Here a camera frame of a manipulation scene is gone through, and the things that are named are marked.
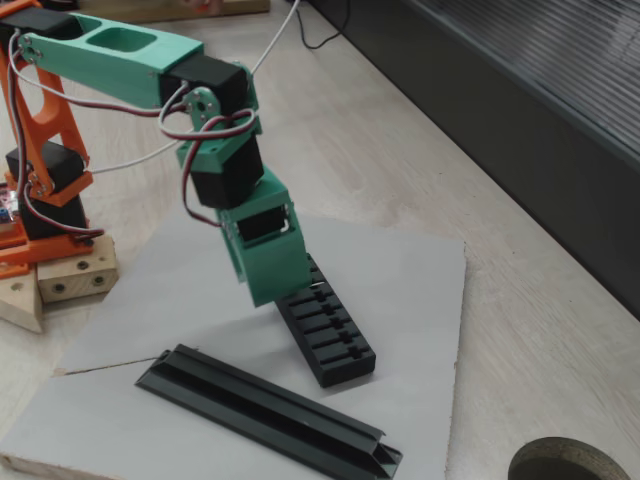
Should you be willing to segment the person's hand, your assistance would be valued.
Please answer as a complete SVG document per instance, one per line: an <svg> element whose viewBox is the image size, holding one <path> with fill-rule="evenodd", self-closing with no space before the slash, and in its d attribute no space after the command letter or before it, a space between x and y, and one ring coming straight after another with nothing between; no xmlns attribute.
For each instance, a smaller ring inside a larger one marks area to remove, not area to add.
<svg viewBox="0 0 640 480"><path fill-rule="evenodd" d="M200 14L218 15L224 0L182 0L181 3Z"/></svg>

